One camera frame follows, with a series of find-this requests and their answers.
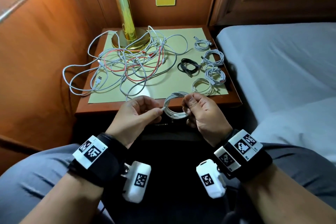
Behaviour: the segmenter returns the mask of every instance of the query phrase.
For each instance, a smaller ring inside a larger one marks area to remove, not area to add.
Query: lamp
[[[125,48],[129,44],[140,39],[144,34],[147,33],[147,31],[142,28],[134,27],[131,9],[129,7],[129,0],[116,0],[116,1],[117,1],[123,28],[113,35],[112,45],[116,48],[119,47],[118,46],[118,36],[119,36],[120,47]],[[148,33],[141,40],[137,41],[136,43],[128,47],[128,49],[142,50],[147,46],[150,39],[151,37]]]

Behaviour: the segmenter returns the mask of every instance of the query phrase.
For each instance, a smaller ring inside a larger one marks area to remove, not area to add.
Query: yellow paper
[[[188,52],[183,55],[177,56],[177,61],[175,65],[166,73],[163,73],[161,75],[158,75],[146,82],[146,85],[144,89],[137,95],[146,95],[149,97],[152,97],[154,99],[160,99],[160,98],[167,98],[171,93],[177,92],[177,91],[185,91],[190,93],[191,92],[191,85],[197,78],[204,78],[204,70],[200,70],[197,73],[193,74],[192,77],[189,77],[186,73],[182,73],[177,69],[178,63],[181,62],[181,59],[188,58],[191,60],[196,61],[198,64],[202,62],[201,56],[204,56],[206,51],[199,52],[194,49],[195,39],[194,36],[198,37],[199,39],[206,39],[203,29],[202,28],[184,28],[184,29],[165,29],[165,30],[156,30],[161,32],[166,37],[169,37],[171,35],[180,34],[183,35],[188,42]],[[106,39],[104,50],[112,48],[111,43],[111,37],[113,33],[109,33]],[[181,36],[174,36],[167,40],[167,45],[169,45],[171,48],[174,49],[177,53],[182,53],[186,50],[187,43]],[[156,74],[166,70],[169,68],[175,60],[175,55],[167,52],[166,55],[166,62],[162,64]],[[107,59],[114,60],[117,58],[117,52],[112,52],[107,56]],[[157,62],[157,58],[153,59],[153,62],[147,63],[146,65],[149,66],[155,66]],[[119,70],[122,69],[123,65],[118,64],[116,66],[113,66],[112,69]],[[193,69],[194,66],[188,65],[187,68]],[[151,71],[153,71],[153,68],[145,68],[147,71],[147,76],[151,74]],[[144,76],[144,73],[142,70],[137,72],[139,75]],[[97,75],[102,77],[102,82],[106,78],[106,73],[103,69],[99,70],[99,73]],[[138,78],[135,75],[130,76],[132,79]],[[108,85],[113,84],[117,80],[119,80],[120,77],[112,74],[111,72],[108,73],[108,79],[103,87],[107,87]],[[125,92],[128,92],[128,90],[134,85],[134,82],[130,80],[126,80],[122,84],[122,89]],[[125,101],[126,97],[125,95],[119,90],[120,82],[117,83],[115,86],[104,90],[104,91],[98,91],[93,92],[90,95],[89,103],[106,103],[106,102],[118,102],[118,101]],[[139,91],[143,86],[143,83],[141,85],[136,86],[130,93],[134,94],[137,91]],[[208,86],[204,84],[200,84],[196,87],[197,91],[205,90]],[[212,92],[212,95],[225,95],[228,94],[228,91],[226,90],[225,86],[219,86],[216,87],[217,91],[219,92]]]

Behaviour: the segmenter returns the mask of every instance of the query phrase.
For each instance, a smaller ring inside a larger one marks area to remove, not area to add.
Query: white tracking device
[[[128,172],[121,175],[127,178],[123,189],[123,197],[126,201],[138,204],[144,198],[152,168],[150,165],[138,161],[134,161],[131,166],[125,163],[125,166]]]
[[[211,159],[207,159],[196,167],[196,172],[209,197],[218,198],[224,196],[226,184],[222,174],[217,171],[216,163]]]

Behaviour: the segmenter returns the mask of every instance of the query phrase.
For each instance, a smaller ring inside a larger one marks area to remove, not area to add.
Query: wooden table
[[[154,29],[179,29],[179,28],[202,28],[204,35],[206,36],[206,38],[212,42],[212,49],[216,49],[216,44],[213,40],[213,38],[211,37],[210,31],[208,30],[207,26],[169,26],[169,27],[153,27]],[[103,32],[107,31],[107,30],[113,30],[113,31],[117,31],[119,29],[116,28],[107,28],[107,29],[103,29]],[[104,49],[104,45],[106,42],[106,37],[107,35],[103,35],[100,37],[99,39],[99,43],[95,52],[95,56],[98,56]],[[215,55],[215,60],[218,60],[219,57],[218,55]],[[98,66],[98,62],[95,62],[92,64],[92,68],[93,67],[97,67]],[[213,99],[220,107],[238,107],[240,106],[241,100],[237,94],[237,91],[235,89],[235,86],[232,83],[232,80],[228,74],[228,71],[226,69],[225,66],[223,66],[221,68],[225,75],[226,75],[226,82],[225,82],[225,86],[226,89],[228,91],[229,94],[225,94],[225,95],[214,95],[214,96],[210,96],[211,99]],[[85,83],[85,89],[89,89],[90,88],[90,80],[93,76],[93,73],[89,73],[89,76],[86,79],[86,83]],[[92,113],[92,112],[117,112],[120,108],[120,106],[124,103],[124,101],[122,102],[108,102],[108,103],[91,103],[89,104],[90,96],[86,96],[86,97],[82,97],[79,101],[77,110],[76,110],[76,114],[84,114],[84,113]],[[160,103],[160,106],[163,106],[165,99],[158,99],[158,102]],[[181,112],[182,111],[182,107],[181,107],[181,102],[182,102],[182,98],[176,98],[176,99],[172,99],[170,101],[169,104],[169,108],[173,111],[177,111],[177,112]]]

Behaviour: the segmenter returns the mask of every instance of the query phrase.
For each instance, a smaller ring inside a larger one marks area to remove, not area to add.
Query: qr code
[[[250,146],[248,146],[243,139],[240,139],[234,146],[243,155],[250,149]]]
[[[80,152],[83,152],[83,151],[85,151],[85,150],[87,149],[87,147],[89,147],[91,144],[92,144],[91,141],[90,141],[90,140],[87,140],[85,143],[82,144],[81,147],[79,147],[78,150],[79,150]]]
[[[222,162],[223,164],[228,167],[229,165],[231,165],[232,163],[234,163],[234,159],[231,158],[231,156],[227,153],[224,153],[223,155],[221,155],[220,157],[218,157]]]
[[[138,175],[136,176],[134,185],[144,188],[146,184],[146,180],[147,180],[147,175],[138,173]]]
[[[210,174],[202,175],[201,178],[202,178],[205,186],[210,186],[210,185],[214,184]]]
[[[86,152],[84,153],[84,156],[90,160],[91,162],[94,162],[96,158],[101,154],[102,152],[97,149],[94,145]]]
[[[254,146],[256,144],[256,140],[254,140],[249,134],[243,137],[250,145]]]

